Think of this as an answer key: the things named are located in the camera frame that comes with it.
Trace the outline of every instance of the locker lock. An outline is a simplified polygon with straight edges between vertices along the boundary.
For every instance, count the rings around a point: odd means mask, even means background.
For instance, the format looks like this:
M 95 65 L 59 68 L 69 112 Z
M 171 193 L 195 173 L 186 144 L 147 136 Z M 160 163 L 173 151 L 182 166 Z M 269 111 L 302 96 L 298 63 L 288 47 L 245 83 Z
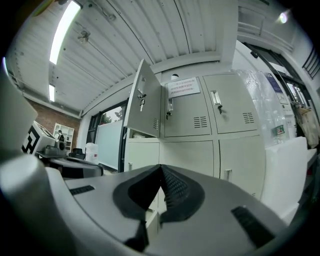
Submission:
M 218 106 L 218 110 L 220 112 L 220 115 L 222 114 L 222 105 Z
M 165 118 L 168 120 L 168 117 L 170 117 L 171 115 L 172 115 L 172 113 L 168 111 L 168 112 L 166 113 L 166 117 L 165 117 Z

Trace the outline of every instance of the ventilation slot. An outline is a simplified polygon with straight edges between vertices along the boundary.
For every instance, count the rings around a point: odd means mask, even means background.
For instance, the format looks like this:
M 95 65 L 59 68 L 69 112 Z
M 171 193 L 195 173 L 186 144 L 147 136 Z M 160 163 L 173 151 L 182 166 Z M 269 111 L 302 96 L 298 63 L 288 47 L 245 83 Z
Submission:
M 204 128 L 207 127 L 207 118 L 205 116 L 194 117 L 193 118 L 194 128 Z
M 77 187 L 77 188 L 72 188 L 70 189 L 70 193 L 71 195 L 78 195 L 78 194 L 82 194 L 91 190 L 94 190 L 95 188 L 93 186 L 81 186 L 81 187 Z
M 255 122 L 252 113 L 243 113 L 243 118 L 245 124 L 252 124 Z
M 153 119 L 153 128 L 156 130 L 159 129 L 159 120 L 156 118 Z

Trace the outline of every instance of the ceiling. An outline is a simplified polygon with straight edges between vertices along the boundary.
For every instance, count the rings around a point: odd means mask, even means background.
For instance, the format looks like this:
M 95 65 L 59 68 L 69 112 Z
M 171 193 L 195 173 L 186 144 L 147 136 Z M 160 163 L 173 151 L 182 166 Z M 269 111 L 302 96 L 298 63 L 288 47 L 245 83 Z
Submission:
M 57 2 L 29 20 L 6 56 L 7 68 L 22 91 L 50 104 L 48 84 L 53 84 L 54 104 L 73 113 L 133 76 L 142 59 L 151 66 L 196 53 L 232 59 L 237 10 L 238 33 L 256 33 L 259 19 L 267 19 L 265 9 L 270 8 L 258 0 L 241 0 L 239 7 L 236 0 L 79 2 L 83 8 L 64 38 L 56 65 L 49 62 L 50 50 L 68 5 Z M 88 41 L 81 42 L 82 33 L 89 34 Z

